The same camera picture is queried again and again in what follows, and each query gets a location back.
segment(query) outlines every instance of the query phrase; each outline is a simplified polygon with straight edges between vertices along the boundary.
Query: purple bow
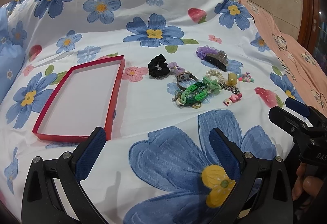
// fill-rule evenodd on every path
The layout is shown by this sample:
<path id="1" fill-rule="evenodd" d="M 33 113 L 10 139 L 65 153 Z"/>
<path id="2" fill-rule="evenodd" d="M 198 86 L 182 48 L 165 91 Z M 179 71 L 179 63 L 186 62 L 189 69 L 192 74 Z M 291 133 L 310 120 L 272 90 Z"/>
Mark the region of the purple bow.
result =
<path id="1" fill-rule="evenodd" d="M 179 74 L 185 72 L 185 69 L 182 68 L 182 67 L 179 67 L 179 66 L 177 65 L 177 63 L 175 63 L 175 62 L 171 62 L 171 63 L 169 63 L 169 64 L 167 65 L 167 67 L 170 68 L 170 69 L 172 69 L 172 70 L 173 70 L 173 73 L 175 73 L 175 74 L 177 74 L 177 75 L 179 75 Z"/>

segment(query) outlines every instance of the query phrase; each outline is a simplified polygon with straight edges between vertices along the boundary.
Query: finger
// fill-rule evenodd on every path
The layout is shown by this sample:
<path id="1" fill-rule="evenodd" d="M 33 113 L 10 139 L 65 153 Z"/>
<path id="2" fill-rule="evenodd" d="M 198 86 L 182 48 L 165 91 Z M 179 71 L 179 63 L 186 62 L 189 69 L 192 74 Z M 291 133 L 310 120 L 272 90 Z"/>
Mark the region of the finger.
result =
<path id="1" fill-rule="evenodd" d="M 296 170 L 296 175 L 299 177 L 303 177 L 303 175 L 305 174 L 305 170 L 306 170 L 306 164 L 301 163 L 301 165 Z"/>
<path id="2" fill-rule="evenodd" d="M 295 181 L 294 187 L 292 189 L 292 199 L 293 201 L 298 199 L 303 192 L 303 180 L 301 177 L 298 177 Z"/>
<path id="3" fill-rule="evenodd" d="M 323 185 L 323 181 L 317 177 L 308 176 L 303 181 L 303 189 L 309 195 L 316 197 L 319 193 L 321 187 Z"/>

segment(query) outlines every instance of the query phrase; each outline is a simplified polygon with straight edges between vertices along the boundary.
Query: screw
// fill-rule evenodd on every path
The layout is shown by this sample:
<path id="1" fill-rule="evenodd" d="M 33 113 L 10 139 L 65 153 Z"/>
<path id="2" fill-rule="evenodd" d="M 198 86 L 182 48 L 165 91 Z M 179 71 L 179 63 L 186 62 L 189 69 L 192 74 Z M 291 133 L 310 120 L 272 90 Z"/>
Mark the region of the screw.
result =
<path id="1" fill-rule="evenodd" d="M 34 163 L 38 163 L 38 162 L 40 161 L 40 159 L 41 159 L 41 158 L 40 158 L 39 156 L 37 156 L 37 157 L 35 157 L 35 158 L 33 159 L 33 162 L 34 162 Z"/>
<path id="2" fill-rule="evenodd" d="M 244 156 L 247 158 L 247 159 L 252 159 L 253 158 L 253 155 L 251 152 L 245 152 L 244 153 Z"/>
<path id="3" fill-rule="evenodd" d="M 71 156 L 70 152 L 65 152 L 65 153 L 63 153 L 63 158 L 64 158 L 64 159 L 67 159 L 67 158 L 69 158 L 70 156 Z"/>
<path id="4" fill-rule="evenodd" d="M 278 162 L 282 162 L 283 161 L 282 157 L 280 157 L 280 156 L 275 156 L 275 160 L 277 160 Z"/>

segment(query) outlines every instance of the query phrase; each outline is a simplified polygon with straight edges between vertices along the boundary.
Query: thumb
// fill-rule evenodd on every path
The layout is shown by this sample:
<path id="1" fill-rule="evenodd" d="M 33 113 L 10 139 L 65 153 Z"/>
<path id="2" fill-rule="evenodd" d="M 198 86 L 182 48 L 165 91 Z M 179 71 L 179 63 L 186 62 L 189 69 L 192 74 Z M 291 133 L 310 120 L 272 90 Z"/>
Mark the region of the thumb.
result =
<path id="1" fill-rule="evenodd" d="M 323 185 L 323 181 L 319 178 L 308 176 L 303 181 L 303 189 L 309 195 L 316 197 Z"/>

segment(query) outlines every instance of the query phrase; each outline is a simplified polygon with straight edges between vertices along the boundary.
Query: black scrunchie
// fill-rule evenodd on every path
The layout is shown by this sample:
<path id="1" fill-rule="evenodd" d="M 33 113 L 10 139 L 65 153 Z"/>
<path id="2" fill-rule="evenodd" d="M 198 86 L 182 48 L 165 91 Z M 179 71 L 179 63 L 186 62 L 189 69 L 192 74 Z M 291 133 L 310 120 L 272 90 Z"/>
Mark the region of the black scrunchie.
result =
<path id="1" fill-rule="evenodd" d="M 162 54 L 153 58 L 151 60 L 151 62 L 148 64 L 149 75 L 151 75 L 152 77 L 157 77 L 157 78 L 168 75 L 170 72 L 170 69 L 167 67 L 167 63 L 165 63 L 165 61 L 166 61 L 166 58 Z"/>

